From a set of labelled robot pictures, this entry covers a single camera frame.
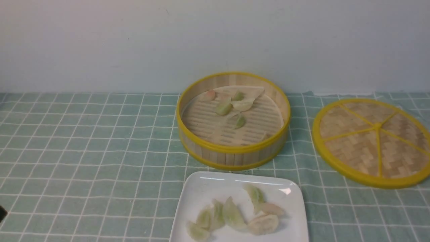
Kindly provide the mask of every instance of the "dark object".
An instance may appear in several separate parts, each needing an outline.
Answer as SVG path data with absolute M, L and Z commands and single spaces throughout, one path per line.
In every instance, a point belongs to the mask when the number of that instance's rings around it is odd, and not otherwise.
M 6 215 L 7 215 L 7 211 L 2 206 L 0 206 L 0 223 L 1 221 L 3 221 Z

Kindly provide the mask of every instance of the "green checkered tablecloth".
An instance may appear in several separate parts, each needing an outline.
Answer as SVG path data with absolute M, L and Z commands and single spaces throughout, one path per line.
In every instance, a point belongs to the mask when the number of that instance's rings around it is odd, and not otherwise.
M 312 242 L 429 242 L 429 179 L 408 189 L 373 189 L 345 179 L 315 152 L 315 115 L 330 102 L 357 96 L 287 96 L 292 118 L 284 149 L 240 173 L 296 182 Z M 167 242 L 185 179 L 214 171 L 179 141 L 178 97 L 0 94 L 0 205 L 10 212 L 0 241 Z M 430 121 L 430 93 L 363 97 Z

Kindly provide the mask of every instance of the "yellow plastic spokes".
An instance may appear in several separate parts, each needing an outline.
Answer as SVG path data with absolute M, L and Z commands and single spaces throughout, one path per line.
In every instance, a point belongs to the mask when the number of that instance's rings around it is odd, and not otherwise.
M 367 119 L 363 118 L 363 117 L 362 117 L 361 115 L 359 115 L 358 113 L 356 113 L 356 112 L 352 111 L 351 109 L 349 109 L 349 108 L 345 107 L 345 105 L 340 104 L 339 106 L 340 106 L 341 108 L 345 109 L 347 112 L 351 113 L 352 115 L 356 116 L 357 118 L 359 118 L 359 119 L 361 119 L 361 120 L 365 121 L 367 124 L 369 124 L 369 125 L 373 126 L 373 123 L 372 123 L 372 122 L 369 122 Z
M 403 138 L 401 138 L 401 137 L 399 137 L 399 136 L 397 136 L 397 135 L 395 135 L 395 134 L 393 134 L 393 133 L 391 133 L 391 132 L 389 132 L 389 131 L 386 131 L 385 129 L 381 129 L 381 131 L 382 131 L 382 132 L 384 132 L 384 133 L 386 133 L 386 134 L 388 134 L 388 135 L 390 135 L 391 137 L 394 137 L 394 138 L 396 138 L 396 139 L 398 139 L 398 140 L 400 140 L 400 141 L 402 141 L 402 142 L 404 142 L 404 143 L 408 144 L 409 146 L 411 146 L 411 147 L 413 147 L 413 148 L 415 148 L 415 149 L 417 149 L 417 150 L 421 151 L 422 153 L 424 153 L 424 154 L 426 154 L 426 155 L 430 156 L 430 152 L 427 152 L 427 151 L 425 151 L 425 150 L 421 149 L 420 147 L 418 147 L 418 146 L 414 145 L 412 142 L 410 142 L 410 141 L 408 141 L 408 140 L 405 140 L 405 139 L 403 139 Z
M 335 139 L 338 139 L 338 138 L 350 136 L 350 135 L 357 134 L 357 133 L 363 133 L 363 132 L 372 131 L 374 129 L 375 129 L 374 127 L 371 127 L 371 128 L 367 128 L 367 129 L 364 129 L 364 130 L 358 130 L 358 131 L 352 131 L 352 132 L 349 132 L 349 133 L 343 133 L 343 134 L 339 134 L 339 135 L 335 135 L 335 136 L 331 136 L 331 137 L 325 138 L 325 139 L 323 139 L 323 141 L 326 142 L 326 141 L 330 141 L 330 140 L 335 140 Z
M 342 137 L 346 137 L 346 136 L 350 136 L 350 135 L 354 135 L 357 133 L 363 133 L 363 132 L 368 132 L 368 131 L 372 131 L 374 130 L 376 133 L 376 148 L 378 151 L 378 176 L 382 177 L 382 153 L 381 153 L 381 127 L 383 124 L 385 124 L 388 120 L 390 120 L 394 115 L 397 114 L 397 111 L 393 112 L 392 114 L 390 114 L 384 121 L 382 121 L 381 123 L 372 123 L 370 121 L 368 121 L 366 118 L 362 117 L 361 115 L 359 115 L 358 113 L 352 111 L 351 109 L 347 108 L 345 105 L 340 104 L 339 105 L 341 108 L 345 109 L 347 112 L 351 113 L 352 115 L 356 116 L 357 118 L 363 120 L 365 123 L 371 125 L 371 128 L 368 129 L 364 129 L 364 130 L 358 130 L 358 131 L 354 131 L 354 132 L 349 132 L 349 133 L 344 133 L 341 135 L 336 135 L 336 136 L 332 136 L 329 137 L 327 139 L 324 139 L 323 141 L 330 141 L 330 140 L 335 140 L 338 138 L 342 138 Z

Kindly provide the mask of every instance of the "dumpling wrapper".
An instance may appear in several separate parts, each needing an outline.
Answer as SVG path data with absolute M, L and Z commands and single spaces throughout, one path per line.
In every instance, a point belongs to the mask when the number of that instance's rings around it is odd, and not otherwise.
M 191 221 L 187 222 L 186 227 L 188 235 L 196 242 L 206 242 L 210 237 L 209 231 L 203 229 Z
M 254 205 L 254 214 L 257 214 L 261 210 L 260 204 L 264 203 L 263 192 L 258 187 L 255 187 L 249 183 L 243 185 L 243 188 L 248 193 L 252 205 Z
M 279 226 L 279 218 L 276 215 L 267 214 L 254 218 L 248 223 L 248 230 L 253 235 L 265 235 L 273 233 Z
M 237 231 L 243 231 L 246 229 L 246 223 L 243 220 L 242 214 L 240 213 L 237 206 L 233 203 L 233 198 L 227 198 L 224 203 L 222 215 L 226 225 L 232 227 Z
M 212 213 L 211 207 L 206 206 L 202 211 L 199 212 L 197 216 L 196 224 L 201 228 L 208 230 L 211 226 Z
M 214 207 L 212 209 L 212 223 L 209 231 L 220 229 L 225 225 L 224 218 L 222 215 L 223 204 L 216 199 L 213 199 L 212 203 Z

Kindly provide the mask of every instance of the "bamboo steamer lid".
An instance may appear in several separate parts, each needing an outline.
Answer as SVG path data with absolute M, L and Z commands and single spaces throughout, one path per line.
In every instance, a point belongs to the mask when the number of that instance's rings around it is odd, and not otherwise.
M 323 108 L 313 124 L 321 156 L 344 176 L 374 187 L 415 185 L 430 175 L 430 135 L 406 112 L 372 99 Z

